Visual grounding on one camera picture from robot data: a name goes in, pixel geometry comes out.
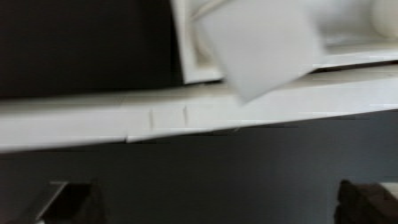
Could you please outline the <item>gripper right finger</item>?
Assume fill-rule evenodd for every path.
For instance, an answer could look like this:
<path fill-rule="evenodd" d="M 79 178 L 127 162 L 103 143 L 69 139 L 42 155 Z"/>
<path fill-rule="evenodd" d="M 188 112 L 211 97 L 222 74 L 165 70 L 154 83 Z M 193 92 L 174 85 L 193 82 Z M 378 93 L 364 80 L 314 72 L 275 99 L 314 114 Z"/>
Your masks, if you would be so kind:
<path fill-rule="evenodd" d="M 398 224 L 398 182 L 341 181 L 334 224 Z"/>

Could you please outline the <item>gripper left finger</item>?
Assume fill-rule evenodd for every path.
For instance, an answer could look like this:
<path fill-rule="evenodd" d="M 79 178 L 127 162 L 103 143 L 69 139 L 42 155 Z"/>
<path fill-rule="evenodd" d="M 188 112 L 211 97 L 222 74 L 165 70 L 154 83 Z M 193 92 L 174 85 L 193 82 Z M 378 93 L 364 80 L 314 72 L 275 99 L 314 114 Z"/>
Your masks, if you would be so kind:
<path fill-rule="evenodd" d="M 7 224 L 104 224 L 97 182 L 51 181 Z"/>

